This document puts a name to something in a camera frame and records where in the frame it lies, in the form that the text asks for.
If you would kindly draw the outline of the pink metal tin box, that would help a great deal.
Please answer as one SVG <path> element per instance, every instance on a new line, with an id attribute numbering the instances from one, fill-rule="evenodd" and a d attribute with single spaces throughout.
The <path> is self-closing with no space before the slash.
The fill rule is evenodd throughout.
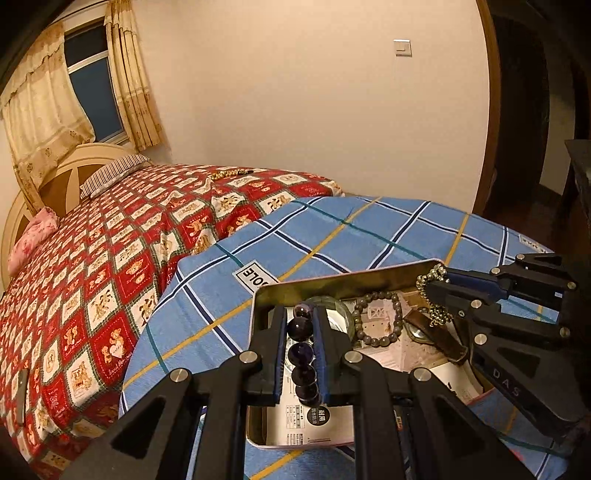
<path id="1" fill-rule="evenodd" d="M 293 313 L 294 305 L 308 302 L 311 297 L 319 296 L 328 296 L 339 301 L 349 301 L 356 298 L 366 299 L 368 295 L 375 292 L 400 292 L 411 306 L 420 307 L 422 309 L 421 313 L 428 317 L 427 303 L 421 297 L 416 282 L 419 276 L 427 275 L 430 272 L 440 272 L 440 270 L 439 260 L 429 259 L 377 270 L 338 274 L 266 286 L 260 288 L 254 296 L 250 330 L 252 333 L 256 332 L 257 329 L 254 326 L 253 318 L 256 315 L 263 314 L 266 309 L 283 306 L 287 310 L 287 315 L 290 315 Z M 458 340 L 452 326 L 446 325 L 446 327 Z M 252 407 L 247 411 L 246 439 L 253 446 L 267 450 L 344 446 L 308 445 L 283 448 L 266 446 L 263 430 L 266 427 L 266 410 L 269 408 Z"/>

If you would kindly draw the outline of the white printed paper card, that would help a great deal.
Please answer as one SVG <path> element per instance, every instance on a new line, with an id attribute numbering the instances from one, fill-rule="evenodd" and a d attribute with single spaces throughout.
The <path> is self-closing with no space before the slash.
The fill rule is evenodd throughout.
<path id="1" fill-rule="evenodd" d="M 394 371 L 411 372 L 424 367 L 436 375 L 461 401 L 468 404 L 484 392 L 469 366 L 450 362 L 418 328 L 404 316 L 411 306 L 400 292 L 375 292 L 366 299 L 339 301 L 328 296 L 308 302 L 325 308 L 332 329 L 349 334 L 353 348 Z M 308 445 L 346 445 L 353 442 L 351 406 L 308 406 L 305 400 L 317 385 L 300 388 L 293 374 L 315 361 L 314 340 L 287 337 L 284 353 L 283 391 L 280 403 L 266 410 L 264 443 L 283 448 Z"/>

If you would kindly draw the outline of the blue plaid folded blanket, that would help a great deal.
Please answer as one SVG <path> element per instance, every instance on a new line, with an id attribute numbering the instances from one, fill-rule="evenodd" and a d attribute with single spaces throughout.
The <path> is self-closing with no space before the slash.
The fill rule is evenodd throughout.
<path id="1" fill-rule="evenodd" d="M 252 299 L 264 281 L 308 280 L 335 274 L 445 260 L 451 267 L 488 271 L 519 253 L 548 253 L 543 245 L 477 215 L 435 202 L 384 197 L 294 200 L 238 233 L 179 260 L 133 351 L 120 413 L 132 407 L 164 373 L 200 372 L 221 365 L 249 345 Z M 403 366 L 405 352 L 423 355 L 439 378 L 493 427 L 537 479 L 558 479 L 567 446 L 542 435 L 500 393 L 483 393 L 464 363 L 443 361 L 427 344 L 409 340 L 370 354 Z M 246 446 L 245 479 L 354 479 L 355 447 L 286 449 Z"/>

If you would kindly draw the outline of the dark remote on bed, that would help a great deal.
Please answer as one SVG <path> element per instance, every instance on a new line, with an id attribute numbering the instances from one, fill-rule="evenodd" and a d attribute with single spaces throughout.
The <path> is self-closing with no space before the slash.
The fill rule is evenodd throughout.
<path id="1" fill-rule="evenodd" d="M 28 377 L 28 368 L 24 368 L 19 371 L 16 393 L 16 423 L 19 426 L 22 426 L 25 422 Z"/>

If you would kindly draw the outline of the red patterned bedspread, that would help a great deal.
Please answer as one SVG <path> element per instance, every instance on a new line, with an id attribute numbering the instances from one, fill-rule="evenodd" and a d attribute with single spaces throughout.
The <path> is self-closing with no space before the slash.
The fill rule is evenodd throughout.
<path id="1" fill-rule="evenodd" d="M 208 178 L 235 168 L 253 172 Z M 341 192 L 307 172 L 147 165 L 68 213 L 1 301 L 1 423 L 33 472 L 60 477 L 115 421 L 132 352 L 181 258 L 294 199 Z"/>

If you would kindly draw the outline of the pink cloth bundle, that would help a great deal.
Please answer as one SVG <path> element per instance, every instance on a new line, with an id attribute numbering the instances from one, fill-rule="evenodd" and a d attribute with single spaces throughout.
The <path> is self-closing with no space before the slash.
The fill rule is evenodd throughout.
<path id="1" fill-rule="evenodd" d="M 8 274 L 15 277 L 31 260 L 34 251 L 59 227 L 59 217 L 49 207 L 41 209 L 12 248 L 7 261 Z"/>

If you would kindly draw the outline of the gold beaded item on bed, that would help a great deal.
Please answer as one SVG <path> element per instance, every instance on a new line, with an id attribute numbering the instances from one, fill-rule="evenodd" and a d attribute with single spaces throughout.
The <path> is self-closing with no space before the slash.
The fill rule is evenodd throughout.
<path id="1" fill-rule="evenodd" d="M 249 175 L 252 174 L 252 169 L 242 169 L 242 168 L 235 168 L 229 170 L 218 170 L 212 172 L 208 175 L 208 178 L 211 179 L 212 182 L 226 179 L 226 178 L 233 178 L 237 176 Z"/>

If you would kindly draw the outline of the cream wooden headboard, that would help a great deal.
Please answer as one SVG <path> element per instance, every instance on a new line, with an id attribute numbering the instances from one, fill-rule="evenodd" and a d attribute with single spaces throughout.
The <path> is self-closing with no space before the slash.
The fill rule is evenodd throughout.
<path id="1" fill-rule="evenodd" d="M 110 143 L 79 145 L 42 181 L 39 194 L 43 204 L 53 209 L 58 216 L 65 216 L 80 203 L 82 183 L 103 165 L 131 153 L 133 150 L 130 148 Z M 34 213 L 27 206 L 23 193 L 19 192 L 7 212 L 6 219 L 1 223 L 3 289 L 8 287 L 11 280 L 7 268 L 8 255 L 33 216 Z"/>

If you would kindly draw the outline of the checkered pillow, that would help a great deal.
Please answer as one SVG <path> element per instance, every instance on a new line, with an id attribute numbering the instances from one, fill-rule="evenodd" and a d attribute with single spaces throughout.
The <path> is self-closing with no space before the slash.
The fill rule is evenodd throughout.
<path id="1" fill-rule="evenodd" d="M 99 195 L 105 189 L 149 163 L 150 159 L 142 154 L 128 154 L 110 161 L 95 171 L 80 186 L 80 199 Z"/>

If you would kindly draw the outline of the right beige curtain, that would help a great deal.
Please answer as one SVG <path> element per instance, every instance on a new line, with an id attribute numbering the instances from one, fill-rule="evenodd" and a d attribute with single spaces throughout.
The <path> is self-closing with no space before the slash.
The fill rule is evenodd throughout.
<path id="1" fill-rule="evenodd" d="M 130 1 L 109 1 L 104 27 L 107 59 L 116 107 L 133 148 L 144 151 L 163 141 L 139 48 Z"/>

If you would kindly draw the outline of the beige curtain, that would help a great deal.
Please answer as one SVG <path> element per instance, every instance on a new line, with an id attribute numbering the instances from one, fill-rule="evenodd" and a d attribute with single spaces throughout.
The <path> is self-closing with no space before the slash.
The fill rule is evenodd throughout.
<path id="1" fill-rule="evenodd" d="M 163 141 L 139 48 L 130 1 L 109 1 L 104 27 L 107 59 L 116 107 L 133 148 L 144 151 Z"/>
<path id="2" fill-rule="evenodd" d="M 39 188 L 77 146 L 95 140 L 66 65 L 63 25 L 45 29 L 1 94 L 13 170 L 31 212 L 44 207 Z"/>

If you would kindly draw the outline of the left beige curtain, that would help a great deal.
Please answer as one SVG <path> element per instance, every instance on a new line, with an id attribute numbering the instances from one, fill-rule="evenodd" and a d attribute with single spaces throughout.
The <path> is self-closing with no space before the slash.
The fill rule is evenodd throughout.
<path id="1" fill-rule="evenodd" d="M 13 170 L 31 212 L 44 207 L 39 188 L 77 146 L 95 140 L 66 65 L 63 25 L 45 29 L 1 94 Z"/>

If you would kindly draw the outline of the dark window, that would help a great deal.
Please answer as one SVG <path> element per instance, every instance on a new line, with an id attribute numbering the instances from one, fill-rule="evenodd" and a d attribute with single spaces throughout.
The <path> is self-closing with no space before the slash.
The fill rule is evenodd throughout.
<path id="1" fill-rule="evenodd" d="M 111 85 L 103 19 L 99 18 L 66 33 L 64 52 L 69 78 L 93 127 L 95 141 L 119 145 L 126 143 L 128 137 Z"/>

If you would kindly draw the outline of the white wall switch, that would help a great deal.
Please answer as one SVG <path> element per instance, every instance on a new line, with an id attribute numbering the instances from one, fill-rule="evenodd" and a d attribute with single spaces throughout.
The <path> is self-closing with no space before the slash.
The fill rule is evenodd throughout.
<path id="1" fill-rule="evenodd" d="M 394 53 L 397 57 L 411 57 L 413 55 L 411 41 L 409 39 L 395 39 Z"/>

